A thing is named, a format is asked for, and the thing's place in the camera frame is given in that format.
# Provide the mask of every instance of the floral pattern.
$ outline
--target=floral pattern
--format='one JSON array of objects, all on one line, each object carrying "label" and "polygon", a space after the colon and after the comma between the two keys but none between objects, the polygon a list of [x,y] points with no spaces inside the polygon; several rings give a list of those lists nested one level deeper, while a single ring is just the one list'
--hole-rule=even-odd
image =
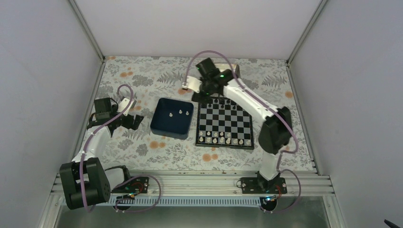
[{"label": "floral pattern", "polygon": [[[203,58],[197,58],[193,65]],[[132,170],[175,170],[175,171],[257,171],[261,164],[262,148],[256,141],[260,132],[254,122],[254,150],[236,150],[230,148],[196,147],[197,104],[194,111],[189,137],[186,140],[154,135],[150,130],[157,102],[162,97],[189,101],[191,91],[181,88],[181,80],[190,61],[188,57],[108,57],[104,74],[97,92],[97,98],[112,97],[120,100],[129,97],[129,91],[122,89],[116,94],[121,84],[133,87],[136,105],[130,114],[144,116],[138,130],[119,127],[106,145],[101,158],[104,168],[126,165]],[[224,63],[220,58],[213,58],[215,63]],[[240,66],[240,76],[245,84],[263,99],[272,104],[291,110],[293,129],[298,138],[299,151],[285,154],[281,168],[295,171],[310,171],[311,159],[302,131],[297,106],[284,60],[272,59],[230,59]],[[196,68],[189,75],[198,76]],[[295,148],[290,140],[286,149]]]}]

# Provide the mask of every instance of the white backdrop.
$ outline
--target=white backdrop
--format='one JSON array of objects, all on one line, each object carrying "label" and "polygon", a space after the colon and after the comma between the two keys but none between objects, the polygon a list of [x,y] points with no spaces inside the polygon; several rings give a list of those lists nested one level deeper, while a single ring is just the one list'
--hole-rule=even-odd
[{"label": "white backdrop", "polygon": [[291,63],[347,227],[403,227],[403,1],[331,0]]},{"label": "white backdrop", "polygon": [[0,3],[0,227],[38,227],[100,66],[68,1]]},{"label": "white backdrop", "polygon": [[288,59],[320,0],[76,0],[104,55]]}]

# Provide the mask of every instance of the blue box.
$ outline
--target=blue box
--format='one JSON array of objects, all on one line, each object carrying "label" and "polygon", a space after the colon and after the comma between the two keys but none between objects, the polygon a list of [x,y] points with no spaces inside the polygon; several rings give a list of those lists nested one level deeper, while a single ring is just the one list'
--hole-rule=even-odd
[{"label": "blue box", "polygon": [[185,101],[160,98],[150,124],[153,134],[186,139],[192,122],[193,104]]}]

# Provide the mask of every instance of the chessboard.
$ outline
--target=chessboard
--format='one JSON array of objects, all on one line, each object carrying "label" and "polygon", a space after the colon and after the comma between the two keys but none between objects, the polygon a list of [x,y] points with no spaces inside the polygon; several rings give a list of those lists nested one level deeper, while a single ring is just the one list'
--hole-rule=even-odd
[{"label": "chessboard", "polygon": [[196,146],[253,150],[252,117],[225,97],[212,97],[207,104],[199,103]]}]

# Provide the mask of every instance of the cable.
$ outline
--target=cable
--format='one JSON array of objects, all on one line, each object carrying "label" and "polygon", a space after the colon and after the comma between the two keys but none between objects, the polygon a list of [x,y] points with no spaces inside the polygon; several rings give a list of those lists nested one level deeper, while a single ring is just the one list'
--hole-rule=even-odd
[{"label": "cable", "polygon": [[298,151],[298,149],[299,149],[299,143],[298,143],[297,136],[294,134],[294,132],[292,131],[291,127],[287,124],[287,122],[286,122],[276,111],[274,111],[273,109],[271,109],[264,101],[261,101],[260,99],[258,99],[253,93],[251,93],[249,90],[247,90],[247,89],[242,85],[242,83],[241,83],[241,82],[239,81],[239,79],[238,79],[237,74],[234,72],[234,68],[232,67],[231,62],[230,62],[223,54],[221,54],[220,52],[212,51],[212,50],[206,50],[206,51],[201,51],[201,52],[197,53],[197,54],[190,60],[190,63],[189,63],[189,65],[188,65],[187,69],[186,69],[186,74],[183,76],[183,79],[182,79],[184,83],[187,82],[187,76],[188,76],[188,74],[189,74],[189,70],[190,70],[190,67],[191,67],[193,61],[194,61],[199,55],[204,54],[204,53],[214,53],[214,54],[219,55],[220,57],[222,57],[222,58],[228,63],[228,65],[230,66],[230,69],[231,69],[231,72],[232,72],[232,76],[234,77],[234,79],[235,79],[235,81],[237,82],[237,84],[242,88],[242,90],[244,90],[245,93],[247,93],[250,97],[252,97],[256,102],[260,103],[263,107],[265,107],[266,109],[268,109],[269,111],[271,111],[271,112],[284,124],[284,126],[285,126],[285,127],[287,128],[287,130],[290,132],[292,138],[293,138],[294,141],[295,141],[295,150],[294,150],[294,151],[287,151],[287,150],[282,150],[282,151],[280,151],[280,155],[279,155],[279,157],[278,157],[278,161],[277,161],[277,165],[276,165],[276,170],[277,170],[279,173],[283,173],[283,172],[285,172],[285,171],[289,171],[289,172],[291,172],[291,173],[295,176],[295,178],[296,178],[297,181],[298,181],[299,194],[298,194],[297,199],[294,201],[294,203],[293,203],[291,206],[289,206],[289,207],[286,208],[286,209],[277,211],[276,213],[281,213],[281,212],[283,212],[283,211],[286,211],[286,210],[288,210],[288,209],[294,207],[294,206],[299,202],[299,200],[300,200],[300,196],[301,196],[301,182],[299,181],[299,178],[297,177],[297,175],[296,175],[293,171],[291,171],[291,170],[289,170],[289,169],[283,169],[282,171],[280,171],[280,168],[279,168],[279,167],[280,167],[280,162],[281,162],[281,158],[282,158],[282,153],[295,154],[295,153]]},{"label": "cable", "polygon": [[144,185],[140,182],[135,182],[133,184],[131,184],[131,186],[134,186],[135,184],[137,184],[139,187],[139,194],[143,191]]},{"label": "cable", "polygon": [[109,99],[111,99],[117,106],[119,106],[119,104],[113,98],[110,97]]},{"label": "cable", "polygon": [[151,205],[151,206],[149,206],[149,207],[147,207],[147,208],[145,208],[145,209],[124,211],[124,210],[120,210],[120,209],[117,208],[117,205],[118,205],[121,201],[127,200],[127,199],[123,199],[123,198],[122,198],[122,199],[117,200],[116,203],[115,203],[116,212],[119,212],[119,211],[120,211],[120,212],[123,212],[123,213],[145,212],[145,211],[148,211],[148,210],[153,209],[153,208],[158,204],[158,202],[160,201],[161,195],[162,195],[161,184],[160,184],[160,182],[159,182],[154,176],[149,175],[149,174],[141,174],[141,175],[138,175],[138,176],[134,176],[134,177],[130,178],[129,180],[127,180],[127,181],[125,181],[125,182],[123,182],[123,183],[121,183],[121,184],[116,185],[116,186],[114,187],[114,189],[115,189],[115,188],[119,188],[119,187],[121,187],[121,186],[123,186],[123,185],[125,185],[125,184],[127,184],[127,183],[129,183],[129,182],[131,182],[132,180],[134,180],[134,179],[136,179],[136,178],[139,178],[139,177],[150,177],[150,178],[153,178],[155,182],[157,182],[158,188],[159,188],[159,190],[160,190],[159,193],[158,193],[158,199],[157,199],[157,201],[156,201],[153,205]]},{"label": "cable", "polygon": [[87,197],[86,197],[86,189],[85,189],[85,184],[84,184],[84,171],[83,171],[83,166],[84,166],[84,158],[86,157],[86,152],[87,152],[87,148],[89,146],[89,142],[91,141],[91,139],[94,137],[94,135],[101,130],[101,128],[107,126],[108,124],[110,124],[111,122],[113,122],[115,119],[119,118],[131,105],[132,101],[133,101],[133,89],[128,85],[128,84],[122,84],[117,88],[117,93],[119,94],[120,92],[120,88],[122,88],[123,86],[127,87],[130,90],[130,101],[129,104],[127,104],[127,106],[123,109],[122,112],[120,112],[118,115],[116,115],[115,117],[113,117],[112,119],[108,120],[106,123],[104,123],[103,125],[99,126],[98,128],[96,128],[92,134],[88,137],[86,143],[84,144],[84,148],[83,148],[83,152],[81,155],[81,159],[80,159],[80,169],[79,169],[79,174],[80,174],[80,187],[81,187],[81,195],[83,198],[83,205],[85,210],[90,213],[91,211],[94,210],[95,205],[92,206],[91,209],[88,208],[88,204],[87,204]]},{"label": "cable", "polygon": [[265,107],[266,109],[268,109],[269,111],[271,111],[283,124],[284,126],[287,128],[287,130],[290,132],[292,138],[295,141],[295,150],[294,151],[287,151],[287,150],[282,150],[281,152],[284,153],[290,153],[290,154],[295,154],[298,151],[299,148],[299,144],[298,144],[298,139],[295,136],[294,132],[292,131],[291,127],[287,124],[287,122],[273,109],[271,109],[264,101],[261,101],[260,99],[258,99],[253,93],[251,93],[249,90],[247,90],[242,83],[239,81],[237,74],[234,72],[234,68],[231,65],[231,62],[220,52],[217,51],[212,51],[212,50],[206,50],[206,51],[201,51],[199,53],[197,53],[191,60],[190,63],[188,64],[188,67],[186,69],[186,74],[183,76],[183,81],[186,83],[187,82],[187,75],[190,71],[190,67],[193,63],[193,61],[201,54],[204,53],[214,53],[216,55],[219,55],[220,57],[222,57],[230,66],[231,72],[232,72],[232,76],[234,77],[235,81],[237,82],[237,84],[245,91],[245,93],[247,93],[250,97],[252,97],[255,101],[257,101],[258,103],[260,103],[263,107]]},{"label": "cable", "polygon": [[281,193],[281,188],[278,185],[276,185],[276,188],[278,190],[278,199],[280,199],[280,197],[283,195],[283,193]]},{"label": "cable", "polygon": [[[301,182],[299,181],[298,176],[293,171],[291,171],[289,169],[283,169],[280,173],[284,173],[285,171],[291,172],[295,176],[297,181],[298,181],[299,192],[298,192],[297,199],[289,207],[287,207],[287,208],[285,208],[283,210],[270,211],[270,214],[279,214],[279,213],[282,213],[284,211],[290,210],[291,208],[295,207],[301,200]],[[266,213],[266,210],[262,206],[260,206],[260,209],[263,211],[263,213]]]}]

